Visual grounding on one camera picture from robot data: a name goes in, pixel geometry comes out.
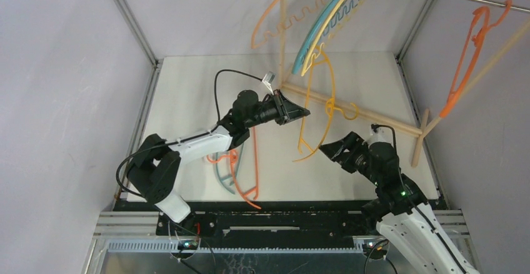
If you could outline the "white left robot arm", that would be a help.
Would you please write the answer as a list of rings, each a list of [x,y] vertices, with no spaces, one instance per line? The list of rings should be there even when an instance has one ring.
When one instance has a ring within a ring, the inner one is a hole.
[[[310,110],[293,103],[278,89],[263,99],[252,90],[244,90],[212,129],[173,142],[151,134],[120,165],[138,196],[163,212],[173,229],[186,235],[193,231],[196,219],[176,186],[180,167],[239,147],[249,138],[250,129],[257,125],[270,121],[284,125],[310,114]]]

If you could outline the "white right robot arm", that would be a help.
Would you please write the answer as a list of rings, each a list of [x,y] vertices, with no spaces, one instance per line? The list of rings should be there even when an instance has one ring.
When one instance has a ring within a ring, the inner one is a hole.
[[[389,241],[418,273],[477,273],[458,250],[420,187],[400,167],[396,140],[383,126],[363,139],[355,132],[319,147],[348,173],[359,173],[375,187],[376,199],[361,208],[361,225]]]

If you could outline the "yellow-orange plastic hanger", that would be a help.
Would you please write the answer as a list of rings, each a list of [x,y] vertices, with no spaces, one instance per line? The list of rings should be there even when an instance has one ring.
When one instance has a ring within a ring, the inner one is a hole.
[[[310,102],[310,99],[311,99],[311,95],[312,94],[316,94],[316,93],[313,93],[312,89],[311,89],[311,86],[313,85],[312,81],[313,81],[314,68],[316,66],[320,65],[320,64],[325,64],[327,66],[328,70],[329,70],[329,75],[330,75],[330,79],[331,79],[331,86],[332,86],[331,97],[329,97],[328,99],[324,99],[324,102],[323,102],[324,112],[325,112],[325,114],[327,116],[327,126],[326,126],[326,129],[324,130],[324,133],[322,135],[322,138],[321,138],[320,142],[316,145],[315,148],[312,148],[311,145],[304,139],[304,130],[305,130],[305,127],[306,127],[306,120],[305,119],[302,120],[300,132],[299,132],[299,139],[298,139],[298,143],[297,143],[297,150],[299,151],[300,154],[302,154],[303,153],[303,147],[305,146],[307,148],[307,150],[309,151],[309,154],[307,156],[303,157],[303,158],[299,158],[297,160],[294,160],[294,162],[301,162],[301,161],[304,161],[306,159],[309,159],[312,155],[314,155],[316,153],[316,151],[323,144],[324,140],[326,139],[326,136],[329,133],[331,124],[332,124],[333,119],[334,119],[334,112],[335,111],[340,112],[342,114],[343,118],[348,120],[348,121],[355,120],[359,116],[359,108],[358,108],[358,106],[356,104],[350,103],[350,105],[354,108],[354,111],[355,111],[354,116],[348,116],[346,114],[345,110],[337,105],[337,103],[336,103],[336,82],[335,82],[335,77],[334,77],[333,66],[332,66],[332,64],[331,64],[331,62],[329,60],[329,57],[327,56],[326,53],[323,52],[322,48],[319,48],[317,50],[317,52],[319,53],[318,57],[316,57],[316,56],[315,57],[311,57],[311,65],[309,66],[309,78],[308,78],[306,90],[304,92],[304,95],[305,95],[304,107],[305,108],[309,107],[309,102]]]

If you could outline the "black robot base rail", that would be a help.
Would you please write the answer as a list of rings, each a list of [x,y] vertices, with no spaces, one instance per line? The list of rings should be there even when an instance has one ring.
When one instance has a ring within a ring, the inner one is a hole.
[[[367,200],[262,202],[260,210],[243,202],[192,202],[179,224],[145,203],[120,202],[98,221],[117,235],[201,240],[216,251],[356,251],[363,238],[381,235],[361,208]]]

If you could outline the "light blue wavy hanger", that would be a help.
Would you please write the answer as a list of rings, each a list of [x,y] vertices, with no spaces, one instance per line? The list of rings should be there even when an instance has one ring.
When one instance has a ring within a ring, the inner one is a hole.
[[[309,53],[309,49],[311,47],[312,42],[316,39],[316,36],[320,28],[323,26],[324,21],[330,15],[331,11],[333,10],[333,7],[338,1],[339,0],[329,0],[323,7],[322,11],[320,12],[313,25],[311,26],[311,29],[309,30],[308,34],[306,35],[306,38],[302,42],[302,46],[294,60],[294,64],[291,70],[292,74],[298,74],[302,70],[303,64]],[[361,0],[345,0],[340,5],[339,9],[333,14],[330,22],[328,22],[326,27],[324,28],[322,35],[319,37],[318,44],[323,42],[323,38],[330,35],[332,29],[339,29],[339,26],[350,18],[351,13],[354,11],[354,8],[358,5],[360,1]]]

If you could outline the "pale yellow wavy hanger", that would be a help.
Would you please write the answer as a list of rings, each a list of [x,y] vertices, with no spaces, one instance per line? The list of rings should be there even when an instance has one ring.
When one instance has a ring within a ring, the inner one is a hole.
[[[313,23],[292,67],[292,74],[304,76],[321,55],[326,42],[335,38],[366,0],[330,0]]]

